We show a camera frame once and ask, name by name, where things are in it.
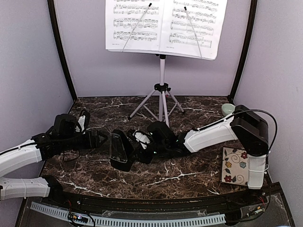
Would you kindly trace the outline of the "white music stand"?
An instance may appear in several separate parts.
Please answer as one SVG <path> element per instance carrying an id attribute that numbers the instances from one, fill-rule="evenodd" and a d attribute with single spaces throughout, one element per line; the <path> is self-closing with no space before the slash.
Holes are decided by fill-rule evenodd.
<path id="1" fill-rule="evenodd" d="M 159 55 L 160 57 L 160 82 L 155 86 L 155 90 L 160 92 L 159 97 L 159 117 L 158 119 L 160 121 L 168 121 L 169 119 L 169 111 L 167 110 L 166 106 L 166 94 L 169 93 L 169 87 L 164 81 L 165 77 L 165 61 L 166 57 L 169 54 L 161 53 L 160 50 L 156 52 L 145 52 L 145 53 L 151 53 Z"/>

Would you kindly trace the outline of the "sheet music page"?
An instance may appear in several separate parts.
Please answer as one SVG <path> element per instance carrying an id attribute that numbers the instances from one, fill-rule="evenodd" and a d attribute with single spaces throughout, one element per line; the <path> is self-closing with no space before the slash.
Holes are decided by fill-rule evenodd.
<path id="1" fill-rule="evenodd" d="M 156 52 L 164 11 L 163 0 L 107 0 L 106 50 Z"/>
<path id="2" fill-rule="evenodd" d="M 226 0 L 165 0 L 160 52 L 215 60 Z"/>

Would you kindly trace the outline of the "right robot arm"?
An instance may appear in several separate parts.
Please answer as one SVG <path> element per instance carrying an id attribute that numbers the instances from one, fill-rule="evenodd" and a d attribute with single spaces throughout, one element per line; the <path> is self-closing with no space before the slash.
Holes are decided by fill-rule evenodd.
<path id="1" fill-rule="evenodd" d="M 249 158 L 249 189 L 242 194 L 241 200 L 252 205 L 260 197 L 268 155 L 275 142 L 269 140 L 268 122 L 258 113 L 272 116 L 264 110 L 238 105 L 224 118 L 179 135 L 175 135 L 166 123 L 156 121 L 148 126 L 147 133 L 135 131 L 131 136 L 142 148 L 143 157 L 138 160 L 147 164 L 155 156 L 184 157 L 216 144 L 238 140 Z"/>

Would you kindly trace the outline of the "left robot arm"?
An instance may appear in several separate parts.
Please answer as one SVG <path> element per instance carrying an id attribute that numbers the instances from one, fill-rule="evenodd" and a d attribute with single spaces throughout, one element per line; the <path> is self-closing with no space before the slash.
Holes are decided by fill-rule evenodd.
<path id="1" fill-rule="evenodd" d="M 67 196 L 53 176 L 32 179 L 11 179 L 5 175 L 33 163 L 46 161 L 67 150 L 100 148 L 108 139 L 99 130 L 88 130 L 90 113 L 83 110 L 77 118 L 71 114 L 57 115 L 45 133 L 0 154 L 0 199 L 48 197 L 56 206 L 63 206 Z"/>

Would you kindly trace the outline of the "black metronome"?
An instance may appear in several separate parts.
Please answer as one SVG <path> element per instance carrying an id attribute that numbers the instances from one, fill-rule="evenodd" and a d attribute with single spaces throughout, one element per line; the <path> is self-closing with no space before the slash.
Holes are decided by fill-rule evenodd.
<path id="1" fill-rule="evenodd" d="M 129 172 L 133 160 L 131 154 L 134 148 L 127 136 L 121 130 L 113 130 L 110 135 L 110 164 L 113 168 Z"/>

